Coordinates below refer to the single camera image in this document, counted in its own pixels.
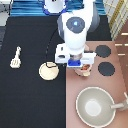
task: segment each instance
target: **white bowl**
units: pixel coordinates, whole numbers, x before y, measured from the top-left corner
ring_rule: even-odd
[[[76,100],[76,110],[80,119],[94,128],[108,126],[114,119],[116,110],[111,109],[113,98],[99,87],[82,90]]]

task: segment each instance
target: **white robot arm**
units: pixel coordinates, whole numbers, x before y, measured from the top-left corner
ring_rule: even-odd
[[[65,43],[57,45],[56,63],[67,63],[67,67],[94,63],[96,53],[84,53],[87,32],[93,32],[100,22],[94,1],[83,0],[83,9],[59,16],[58,32]]]

